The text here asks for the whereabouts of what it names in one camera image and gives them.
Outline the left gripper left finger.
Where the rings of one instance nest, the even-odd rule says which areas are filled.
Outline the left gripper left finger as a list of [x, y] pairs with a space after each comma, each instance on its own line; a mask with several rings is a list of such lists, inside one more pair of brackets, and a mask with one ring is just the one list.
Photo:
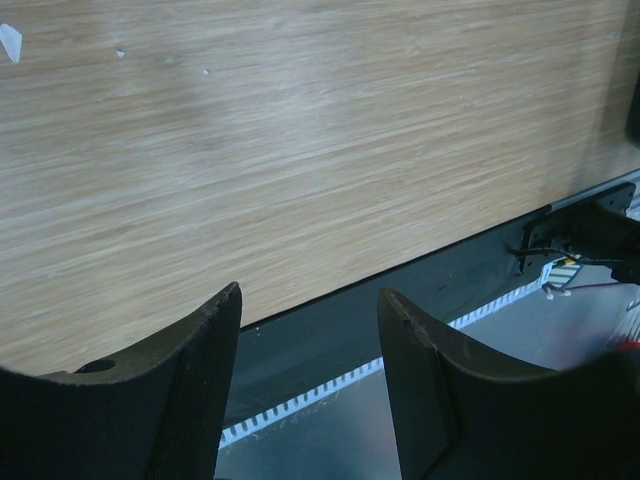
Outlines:
[[210, 479], [240, 333], [230, 284], [74, 372], [1, 372], [5, 479]]

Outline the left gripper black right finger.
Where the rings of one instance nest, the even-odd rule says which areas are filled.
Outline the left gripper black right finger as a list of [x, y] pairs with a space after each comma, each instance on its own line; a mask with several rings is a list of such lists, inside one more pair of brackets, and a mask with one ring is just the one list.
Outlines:
[[639, 352], [556, 371], [380, 292], [378, 330], [405, 479], [635, 479]]

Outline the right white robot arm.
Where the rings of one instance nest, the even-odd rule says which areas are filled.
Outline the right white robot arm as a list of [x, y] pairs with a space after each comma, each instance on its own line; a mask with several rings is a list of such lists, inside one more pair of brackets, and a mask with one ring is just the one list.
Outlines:
[[590, 203], [573, 222], [569, 253], [584, 265], [605, 266], [611, 278], [639, 284], [639, 221]]

